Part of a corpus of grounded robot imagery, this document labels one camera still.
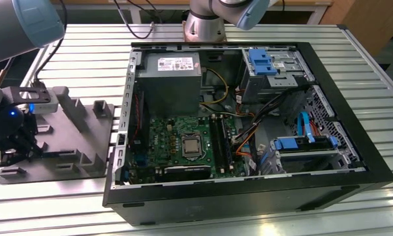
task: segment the wooden cabinet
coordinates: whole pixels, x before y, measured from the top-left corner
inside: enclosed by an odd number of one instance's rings
[[[343,24],[375,56],[393,36],[393,0],[334,0],[321,24]]]

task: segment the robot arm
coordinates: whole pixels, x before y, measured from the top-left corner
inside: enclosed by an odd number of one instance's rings
[[[0,0],[0,61],[45,47],[63,37],[63,25],[49,0]],[[9,166],[31,155],[39,155],[35,145],[35,118],[17,107],[25,103],[47,103],[43,85],[34,88],[0,89],[0,166]],[[37,99],[22,98],[31,92]]]
[[[63,33],[49,0],[0,0],[0,61],[45,47]]]
[[[223,20],[242,30],[251,29],[265,15],[267,6],[269,0],[191,0],[185,24],[186,40],[222,41]]]

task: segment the cpu socket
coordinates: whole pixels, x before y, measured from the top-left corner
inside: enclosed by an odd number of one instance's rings
[[[189,161],[194,161],[202,156],[201,136],[198,133],[186,133],[182,139],[182,157]]]

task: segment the ram slot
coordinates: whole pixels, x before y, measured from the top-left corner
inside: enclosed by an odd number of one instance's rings
[[[217,122],[219,123],[219,127],[221,127],[221,143],[222,143],[222,150],[223,150],[223,161],[226,163],[226,169],[229,171],[233,170],[233,157],[231,157],[231,150],[230,150],[230,143],[229,143],[229,138],[227,138],[227,131],[225,128],[225,124],[223,124],[223,119],[217,119]]]
[[[231,153],[223,121],[219,117],[209,118],[209,131],[217,173],[222,174],[233,168]]]

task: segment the slotted metal table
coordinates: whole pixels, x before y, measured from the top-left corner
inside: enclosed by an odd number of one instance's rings
[[[142,34],[149,28],[134,25]],[[315,53],[393,170],[393,82],[347,30],[335,26],[263,25],[249,32],[226,26],[229,41],[303,41]],[[67,86],[82,104],[121,105],[130,42],[123,25],[70,25],[57,54],[38,77]],[[146,41],[182,41],[181,25],[162,25]],[[39,51],[23,84],[51,47]],[[115,142],[118,120],[110,142]],[[386,235],[393,236],[393,183],[323,210],[131,227],[101,207],[105,179],[0,185],[0,234],[85,235]]]

